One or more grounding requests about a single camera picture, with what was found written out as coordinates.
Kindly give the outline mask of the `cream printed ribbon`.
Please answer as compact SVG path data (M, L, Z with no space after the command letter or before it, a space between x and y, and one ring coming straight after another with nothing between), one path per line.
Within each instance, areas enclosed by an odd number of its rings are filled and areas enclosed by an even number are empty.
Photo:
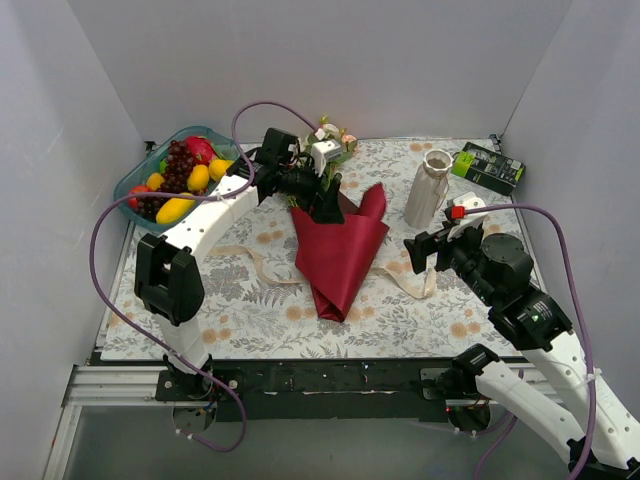
M264 257L257 251L244 246L232 245L214 247L208 252L209 257L223 257L233 255L248 255L252 259L252 263L254 265L254 269L258 279L265 284L294 285L306 282L303 277L281 280L266 275L264 272ZM395 283L396 286L406 295L409 295L416 300L422 300L432 297L436 293L437 289L437 273L434 269L427 270L424 284L421 288L417 288L416 286L411 285L401 274L393 272L386 267L371 267L368 271L367 277L387 277L393 283Z

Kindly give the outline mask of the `dark red wrapping paper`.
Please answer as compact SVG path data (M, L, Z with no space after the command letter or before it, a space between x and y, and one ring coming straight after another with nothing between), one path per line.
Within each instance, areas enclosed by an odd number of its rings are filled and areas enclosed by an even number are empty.
M358 205L342 199L342 224L318 224L295 207L290 210L298 240L296 268L308 281L318 317L346 319L389 231L383 185L363 194Z

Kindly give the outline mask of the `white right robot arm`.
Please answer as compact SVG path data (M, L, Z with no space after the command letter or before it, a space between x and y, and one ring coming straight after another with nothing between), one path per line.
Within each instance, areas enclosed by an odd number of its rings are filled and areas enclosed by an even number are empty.
M534 262L509 234L485 236L469 228L421 233L404 245L415 272L437 257L438 272L453 270L489 308L488 318L545 377L554 402L513 373L488 347L476 344L452 361L454 389L498 401L550 445L580 479L636 479L639 423L604 379L589 374L586 351L573 326L531 281Z

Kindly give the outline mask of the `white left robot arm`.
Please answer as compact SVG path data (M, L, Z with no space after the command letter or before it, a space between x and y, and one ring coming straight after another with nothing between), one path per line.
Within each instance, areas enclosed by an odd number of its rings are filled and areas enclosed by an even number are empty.
M196 319L205 290L200 266L224 234L266 198L282 193L324 224L344 215L341 177L326 169L345 146L324 130L302 147L282 130L267 130L260 147L242 154L201 205L161 236L147 234L137 247L134 292L158 323L172 384L200 400L213 389L210 355Z

